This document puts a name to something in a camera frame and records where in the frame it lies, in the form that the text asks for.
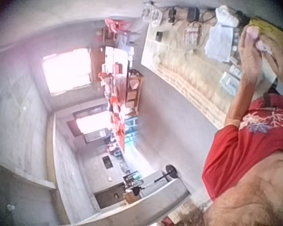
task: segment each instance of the hand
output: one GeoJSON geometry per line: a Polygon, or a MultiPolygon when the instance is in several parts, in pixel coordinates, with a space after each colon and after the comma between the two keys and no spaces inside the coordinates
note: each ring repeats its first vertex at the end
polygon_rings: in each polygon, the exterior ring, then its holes
{"type": "Polygon", "coordinates": [[[243,77],[255,82],[261,74],[262,65],[261,53],[255,47],[258,35],[258,28],[246,26],[241,34],[239,46],[243,77]]]}
{"type": "Polygon", "coordinates": [[[272,55],[264,54],[263,57],[268,61],[270,67],[278,78],[283,82],[283,44],[276,37],[270,37],[267,34],[260,34],[260,39],[267,44],[272,55]]]}

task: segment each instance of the yellow object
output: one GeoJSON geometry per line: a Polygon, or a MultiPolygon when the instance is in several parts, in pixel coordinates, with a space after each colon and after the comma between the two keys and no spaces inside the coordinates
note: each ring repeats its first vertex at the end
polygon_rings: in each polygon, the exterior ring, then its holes
{"type": "Polygon", "coordinates": [[[278,39],[283,44],[283,32],[270,23],[255,17],[250,20],[249,25],[259,27],[261,32],[272,35],[272,38],[278,39]]]}

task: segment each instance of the beige tablecloth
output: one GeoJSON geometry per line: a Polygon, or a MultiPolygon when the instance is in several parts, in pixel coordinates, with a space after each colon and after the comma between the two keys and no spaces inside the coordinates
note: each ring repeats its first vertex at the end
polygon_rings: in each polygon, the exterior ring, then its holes
{"type": "MultiPolygon", "coordinates": [[[[173,26],[167,21],[163,21],[159,27],[152,27],[150,24],[141,64],[173,86],[216,128],[221,129],[233,96],[219,84],[223,73],[228,72],[231,65],[209,59],[204,52],[209,28],[215,24],[216,19],[203,25],[200,46],[194,51],[184,44],[183,33],[187,26],[185,20],[180,20],[173,26]],[[157,31],[163,32],[161,42],[155,41],[157,31]]],[[[270,81],[263,80],[257,87],[254,98],[266,92],[270,85],[270,81]]]]}

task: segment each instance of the floor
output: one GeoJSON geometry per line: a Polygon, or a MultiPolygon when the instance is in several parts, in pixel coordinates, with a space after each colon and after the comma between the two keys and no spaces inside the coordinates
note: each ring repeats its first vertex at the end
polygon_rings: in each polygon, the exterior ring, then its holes
{"type": "Polygon", "coordinates": [[[153,170],[174,165],[189,191],[202,188],[201,173],[216,128],[192,103],[152,71],[141,65],[148,24],[135,19],[133,68],[145,77],[135,146],[153,170]]]}
{"type": "MultiPolygon", "coordinates": [[[[99,20],[108,16],[140,17],[145,0],[39,0],[0,1],[0,48],[49,27],[79,20],[99,20]]],[[[250,16],[273,21],[283,28],[283,8],[275,0],[156,0],[159,6],[212,7],[228,5],[250,16]]]]}

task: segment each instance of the room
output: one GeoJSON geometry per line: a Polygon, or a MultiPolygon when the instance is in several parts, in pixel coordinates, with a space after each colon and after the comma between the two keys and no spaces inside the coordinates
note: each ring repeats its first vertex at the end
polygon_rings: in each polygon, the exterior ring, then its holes
{"type": "MultiPolygon", "coordinates": [[[[205,203],[246,25],[283,41],[283,6],[1,2],[0,225],[175,225],[205,203]]],[[[253,98],[283,95],[262,74],[253,98]]]]}

